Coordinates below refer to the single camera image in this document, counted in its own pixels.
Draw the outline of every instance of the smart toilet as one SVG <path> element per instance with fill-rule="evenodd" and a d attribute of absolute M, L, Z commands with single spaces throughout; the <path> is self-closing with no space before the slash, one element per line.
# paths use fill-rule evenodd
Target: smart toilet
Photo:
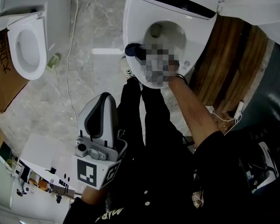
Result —
<path fill-rule="evenodd" d="M 38 79 L 70 36 L 70 0 L 0 0 L 0 31 L 8 29 L 11 58 L 18 73 Z"/>
<path fill-rule="evenodd" d="M 130 43 L 164 44 L 174 49 L 185 75 L 203 52 L 217 17 L 218 0 L 126 0 L 124 46 Z M 152 86 L 135 57 L 127 56 L 132 72 Z"/>

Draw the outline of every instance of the gray marble floor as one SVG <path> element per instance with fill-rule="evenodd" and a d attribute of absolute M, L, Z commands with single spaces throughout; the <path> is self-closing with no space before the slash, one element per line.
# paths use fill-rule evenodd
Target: gray marble floor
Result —
<path fill-rule="evenodd" d="M 119 105 L 126 79 L 120 69 L 123 39 L 122 22 L 125 0 L 79 0 L 76 31 L 69 57 L 69 93 L 78 115 L 96 95 L 111 93 Z M 72 19 L 76 1 L 72 1 Z M 72 151 L 78 136 L 77 123 L 66 91 L 66 56 L 56 70 L 46 70 L 41 78 L 30 81 L 19 93 L 5 113 L 0 115 L 0 127 L 8 144 L 20 155 L 31 133 L 61 140 Z M 189 135 L 177 102 L 169 88 L 162 94 L 171 112 L 171 121 L 184 134 Z M 145 136 L 143 101 L 140 115 Z"/>

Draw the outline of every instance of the wooden floor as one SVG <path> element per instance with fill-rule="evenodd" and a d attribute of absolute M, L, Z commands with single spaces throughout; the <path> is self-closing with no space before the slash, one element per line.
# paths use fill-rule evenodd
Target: wooden floor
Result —
<path fill-rule="evenodd" d="M 212 105 L 219 116 L 233 117 L 259 70 L 267 42 L 259 27 L 218 15 L 189 87 L 205 105 Z M 233 125 L 226 124 L 219 122 L 222 131 Z"/>

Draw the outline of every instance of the black sleeve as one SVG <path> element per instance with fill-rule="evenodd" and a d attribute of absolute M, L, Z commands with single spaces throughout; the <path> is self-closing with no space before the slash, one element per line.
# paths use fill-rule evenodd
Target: black sleeve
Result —
<path fill-rule="evenodd" d="M 77 197 L 74 203 L 70 205 L 63 224 L 95 223 L 96 219 L 104 213 L 104 204 L 98 206 L 89 205 Z"/>
<path fill-rule="evenodd" d="M 215 132 L 197 148 L 194 158 L 202 182 L 204 211 L 212 218 L 247 218 L 252 194 L 239 167 L 235 142 Z"/>

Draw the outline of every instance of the shoe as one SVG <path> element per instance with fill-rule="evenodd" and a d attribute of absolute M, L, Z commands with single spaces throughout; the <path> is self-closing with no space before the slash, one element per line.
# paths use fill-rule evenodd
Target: shoe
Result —
<path fill-rule="evenodd" d="M 123 57 L 120 62 L 121 70 L 123 74 L 125 75 L 126 79 L 135 77 L 135 75 L 132 73 L 131 68 L 129 67 L 129 64 L 127 63 L 126 57 Z"/>

